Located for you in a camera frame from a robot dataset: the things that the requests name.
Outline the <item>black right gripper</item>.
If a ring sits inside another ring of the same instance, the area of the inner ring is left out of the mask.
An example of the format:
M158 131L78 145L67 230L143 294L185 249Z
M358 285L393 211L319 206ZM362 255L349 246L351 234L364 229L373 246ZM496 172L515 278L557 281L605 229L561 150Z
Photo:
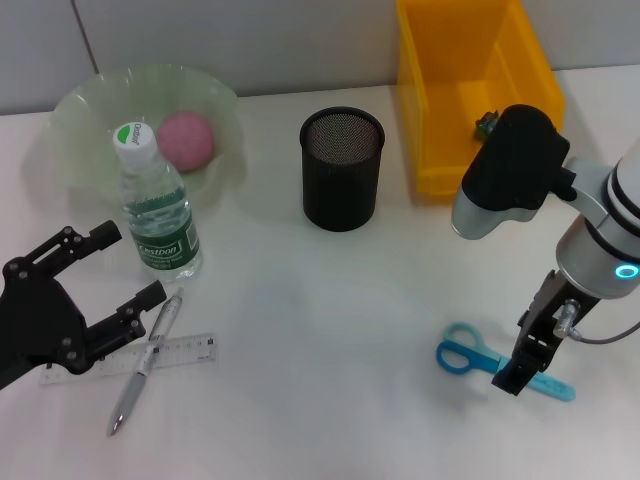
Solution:
M575 327L597 304L598 299L575 287L560 270L551 270L533 301L518 321L517 349L498 372L492 384L517 396L538 372L544 372L553 359L560 339L553 334L567 301L575 305Z

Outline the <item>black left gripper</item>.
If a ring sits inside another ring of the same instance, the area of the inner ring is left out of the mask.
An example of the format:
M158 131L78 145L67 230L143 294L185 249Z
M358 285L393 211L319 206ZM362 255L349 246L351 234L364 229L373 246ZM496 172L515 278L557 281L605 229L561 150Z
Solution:
M113 315L87 327L84 316L55 279L76 261L121 238L113 221L102 223L87 236L66 226L25 257L16 257L3 267L3 388L48 363L83 374L97 361L146 335L141 314L167 299L159 281L139 291Z

